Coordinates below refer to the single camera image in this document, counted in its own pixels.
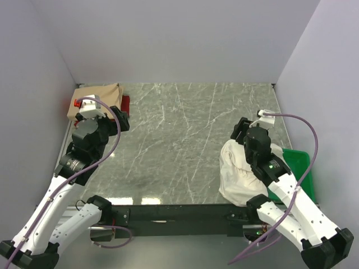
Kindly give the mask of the white t shirt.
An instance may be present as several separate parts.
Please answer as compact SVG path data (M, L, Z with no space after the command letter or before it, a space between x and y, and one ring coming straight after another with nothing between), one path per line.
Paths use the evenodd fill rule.
M246 162L244 146L228 140L219 155L220 194L230 203L243 207L258 194L268 196L267 187L257 179Z

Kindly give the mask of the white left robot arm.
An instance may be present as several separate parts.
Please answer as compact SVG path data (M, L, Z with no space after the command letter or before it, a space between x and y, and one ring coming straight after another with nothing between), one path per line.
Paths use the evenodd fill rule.
M19 268L54 268L61 252L92 225L112 225L112 204L94 195L84 207L64 224L58 225L69 200L84 187L98 166L110 153L105 147L111 136L120 138L128 131L128 115L110 106L112 119L100 109L80 109L76 130L66 154L56 167L46 195L31 218L11 240L1 242L5 265Z

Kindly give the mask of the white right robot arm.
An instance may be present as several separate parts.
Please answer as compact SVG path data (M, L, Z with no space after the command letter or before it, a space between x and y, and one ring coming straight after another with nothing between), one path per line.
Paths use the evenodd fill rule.
M254 176L287 207L277 208L263 194L247 201L248 221L269 224L267 237L274 230L286 237L300 251L308 268L333 268L348 257L354 236L341 229L315 205L301 187L291 169L272 153L268 129L274 125L275 114L262 111L256 121L242 117L235 125L231 139L244 147L246 162Z

